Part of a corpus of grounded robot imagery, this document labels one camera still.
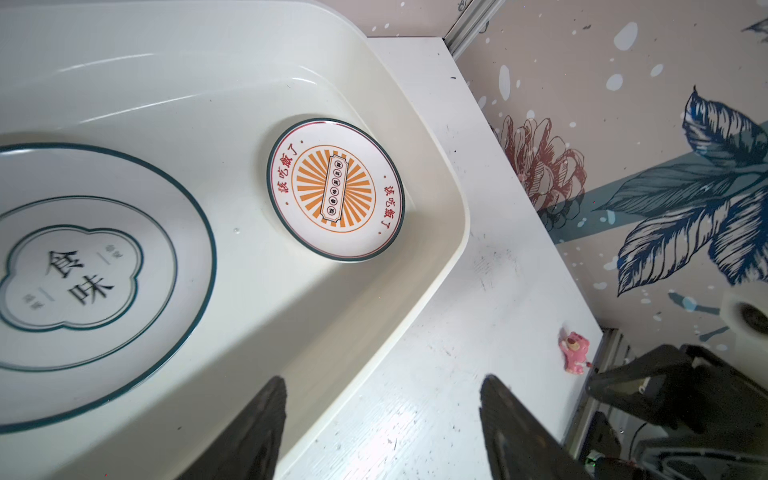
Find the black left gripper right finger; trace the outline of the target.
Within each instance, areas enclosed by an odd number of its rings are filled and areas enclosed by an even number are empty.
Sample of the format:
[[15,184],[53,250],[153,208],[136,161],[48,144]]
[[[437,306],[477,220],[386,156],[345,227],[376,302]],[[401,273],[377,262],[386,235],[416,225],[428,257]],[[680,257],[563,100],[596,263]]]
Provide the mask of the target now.
[[493,479],[591,479],[497,376],[485,377],[480,400]]

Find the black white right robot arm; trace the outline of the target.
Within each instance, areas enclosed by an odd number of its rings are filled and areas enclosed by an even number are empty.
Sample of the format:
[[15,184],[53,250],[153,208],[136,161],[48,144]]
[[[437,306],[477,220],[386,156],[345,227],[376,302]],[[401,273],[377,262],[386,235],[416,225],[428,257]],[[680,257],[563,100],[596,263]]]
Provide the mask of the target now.
[[667,433],[631,446],[628,460],[597,459],[594,478],[766,478],[766,283],[731,288],[720,316],[735,334],[732,363],[700,345],[662,345],[588,380],[592,398]]

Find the white green-rim plate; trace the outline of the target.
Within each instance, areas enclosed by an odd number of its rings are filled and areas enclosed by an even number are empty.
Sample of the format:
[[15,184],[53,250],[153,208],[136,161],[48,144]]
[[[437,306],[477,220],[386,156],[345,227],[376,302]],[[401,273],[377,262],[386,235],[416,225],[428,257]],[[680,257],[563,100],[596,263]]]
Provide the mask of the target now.
[[112,149],[1,150],[1,430],[41,428],[115,400],[197,327],[216,278],[197,199]]

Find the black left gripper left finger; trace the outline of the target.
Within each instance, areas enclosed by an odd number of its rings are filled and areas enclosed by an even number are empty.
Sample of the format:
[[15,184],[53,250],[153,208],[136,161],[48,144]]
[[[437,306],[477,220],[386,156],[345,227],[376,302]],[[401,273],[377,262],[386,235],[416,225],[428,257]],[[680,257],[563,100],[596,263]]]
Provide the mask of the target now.
[[272,479],[286,421],[286,382],[272,377],[182,479]]

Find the orange sunburst plate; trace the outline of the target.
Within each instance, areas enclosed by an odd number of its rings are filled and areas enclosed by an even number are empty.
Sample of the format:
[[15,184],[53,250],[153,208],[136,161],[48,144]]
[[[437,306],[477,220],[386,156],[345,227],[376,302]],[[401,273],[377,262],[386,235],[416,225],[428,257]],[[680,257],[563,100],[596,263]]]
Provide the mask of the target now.
[[340,262],[370,260],[397,239],[406,192],[385,149],[362,129],[332,118],[287,128],[266,167],[272,207],[302,246]]

